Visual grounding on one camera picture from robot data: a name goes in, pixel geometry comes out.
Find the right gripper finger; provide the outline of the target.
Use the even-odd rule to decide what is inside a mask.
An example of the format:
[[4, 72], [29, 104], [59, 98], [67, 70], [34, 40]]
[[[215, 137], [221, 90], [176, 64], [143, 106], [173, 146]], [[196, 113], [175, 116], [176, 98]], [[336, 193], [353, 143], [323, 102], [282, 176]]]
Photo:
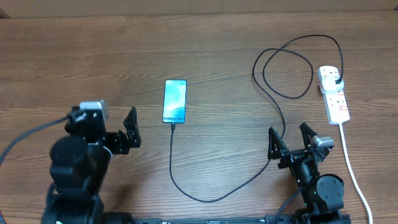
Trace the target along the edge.
[[299, 128], [302, 133], [304, 146], [310, 146], [311, 140], [318, 134], [306, 122], [303, 122]]
[[288, 152], [288, 148], [283, 142], [282, 138], [278, 135], [277, 131], [269, 128], [269, 147], [267, 158], [270, 160], [280, 159]]

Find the Samsung Galaxy smartphone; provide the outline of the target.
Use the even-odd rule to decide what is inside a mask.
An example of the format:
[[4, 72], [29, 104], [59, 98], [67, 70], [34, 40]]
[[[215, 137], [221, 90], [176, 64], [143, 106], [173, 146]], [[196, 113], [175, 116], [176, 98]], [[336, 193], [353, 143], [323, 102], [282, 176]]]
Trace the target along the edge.
[[187, 81], [166, 80], [162, 121], [164, 123], [184, 123], [186, 112]]

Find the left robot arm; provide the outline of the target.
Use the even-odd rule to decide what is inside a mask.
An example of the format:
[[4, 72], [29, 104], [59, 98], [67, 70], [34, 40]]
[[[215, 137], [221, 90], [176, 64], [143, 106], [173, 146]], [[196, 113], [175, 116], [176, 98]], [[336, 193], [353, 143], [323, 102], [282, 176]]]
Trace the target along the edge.
[[53, 184], [47, 192], [41, 222], [46, 224], [133, 223], [128, 212], [105, 212], [99, 196], [111, 159], [140, 147], [137, 110], [132, 107], [123, 125], [125, 132], [108, 132], [102, 109], [77, 106], [67, 115], [68, 136], [50, 150]]

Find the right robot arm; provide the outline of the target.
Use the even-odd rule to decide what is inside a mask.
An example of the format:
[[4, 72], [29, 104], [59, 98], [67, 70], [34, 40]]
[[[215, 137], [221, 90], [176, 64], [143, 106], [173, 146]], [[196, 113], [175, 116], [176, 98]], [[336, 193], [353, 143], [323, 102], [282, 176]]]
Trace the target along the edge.
[[[330, 136], [319, 136], [306, 123], [300, 125], [304, 148], [289, 150], [277, 131], [269, 128], [267, 158], [278, 160], [279, 169], [288, 168], [298, 185], [298, 190], [278, 209], [275, 215], [266, 215], [266, 223], [350, 223], [349, 215], [342, 215], [344, 207], [344, 181], [335, 174], [321, 175], [319, 163], [323, 162], [334, 146]], [[293, 214], [283, 215], [285, 206], [301, 195], [304, 207]]]

